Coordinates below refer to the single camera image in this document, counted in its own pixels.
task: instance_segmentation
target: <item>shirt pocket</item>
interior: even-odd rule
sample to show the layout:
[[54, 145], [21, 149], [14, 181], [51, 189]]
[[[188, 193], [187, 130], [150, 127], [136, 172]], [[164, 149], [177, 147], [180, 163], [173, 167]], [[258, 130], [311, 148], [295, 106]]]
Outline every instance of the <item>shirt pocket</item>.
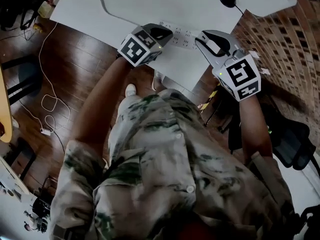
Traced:
[[119, 158], [105, 172], [104, 181], [100, 186], [142, 184], [140, 156], [144, 153], [143, 148], [122, 151]]

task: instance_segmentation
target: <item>electronic device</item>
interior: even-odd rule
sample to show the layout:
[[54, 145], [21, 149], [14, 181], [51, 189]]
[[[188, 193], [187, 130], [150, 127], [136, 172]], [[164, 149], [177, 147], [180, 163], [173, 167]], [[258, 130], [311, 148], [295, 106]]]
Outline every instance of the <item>electronic device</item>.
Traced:
[[134, 67], [148, 64], [159, 56], [173, 37], [170, 29], [149, 23], [136, 27], [117, 50]]
[[261, 91], [261, 76], [254, 59], [245, 55], [230, 34], [204, 30], [195, 38], [195, 44], [212, 65], [212, 74], [238, 102]]

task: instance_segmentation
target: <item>charger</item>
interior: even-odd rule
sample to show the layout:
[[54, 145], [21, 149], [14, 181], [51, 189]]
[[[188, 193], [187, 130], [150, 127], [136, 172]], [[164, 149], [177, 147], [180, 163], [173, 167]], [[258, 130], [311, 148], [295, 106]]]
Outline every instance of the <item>charger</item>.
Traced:
[[48, 130], [48, 129], [44, 129], [44, 128], [40, 129], [40, 132], [41, 132], [42, 134], [48, 135], [48, 136], [50, 136], [51, 133], [52, 133], [52, 131], [50, 131], [50, 130]]

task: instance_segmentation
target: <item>shoe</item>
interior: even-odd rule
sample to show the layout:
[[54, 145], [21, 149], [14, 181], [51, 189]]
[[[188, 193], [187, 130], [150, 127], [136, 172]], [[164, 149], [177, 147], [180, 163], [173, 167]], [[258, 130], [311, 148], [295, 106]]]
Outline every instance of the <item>shoe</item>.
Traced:
[[136, 86], [132, 83], [128, 84], [125, 88], [125, 97], [133, 96], [137, 94]]
[[155, 80], [156, 81], [160, 81], [160, 83], [162, 84], [163, 80], [165, 79], [165, 75], [164, 74], [161, 74], [159, 71], [154, 71], [154, 77], [153, 77], [153, 81], [152, 81], [152, 84], [151, 84], [151, 89], [152, 90], [156, 90], [155, 88]]

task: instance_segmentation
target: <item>chair backrest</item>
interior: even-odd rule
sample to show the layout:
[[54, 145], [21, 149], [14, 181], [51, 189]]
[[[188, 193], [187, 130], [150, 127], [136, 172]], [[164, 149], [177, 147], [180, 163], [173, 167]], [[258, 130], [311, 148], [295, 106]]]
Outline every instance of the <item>chair backrest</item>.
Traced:
[[304, 169], [316, 150], [308, 139], [309, 127], [304, 123], [285, 118], [272, 106], [263, 104], [261, 108], [269, 126], [273, 153], [285, 167]]

